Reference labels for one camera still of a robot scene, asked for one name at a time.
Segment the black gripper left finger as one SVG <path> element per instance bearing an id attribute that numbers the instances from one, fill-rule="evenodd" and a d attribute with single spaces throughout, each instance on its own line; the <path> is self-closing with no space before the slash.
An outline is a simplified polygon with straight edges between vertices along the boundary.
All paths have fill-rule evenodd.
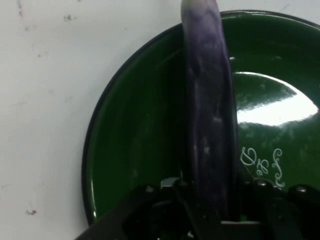
<path id="1" fill-rule="evenodd" d="M 192 164 L 181 165 L 181 177 L 168 186 L 135 187 L 108 210 L 79 240 L 200 239 L 200 210 L 191 185 Z"/>

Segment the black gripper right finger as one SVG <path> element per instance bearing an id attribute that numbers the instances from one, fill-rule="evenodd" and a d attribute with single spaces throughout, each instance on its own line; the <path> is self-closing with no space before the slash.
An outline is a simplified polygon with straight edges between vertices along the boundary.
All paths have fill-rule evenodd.
<path id="1" fill-rule="evenodd" d="M 320 190 L 295 184 L 281 190 L 263 178 L 253 178 L 238 163 L 232 166 L 239 187 L 241 212 L 247 218 L 231 226 L 233 240 L 318 240 Z"/>

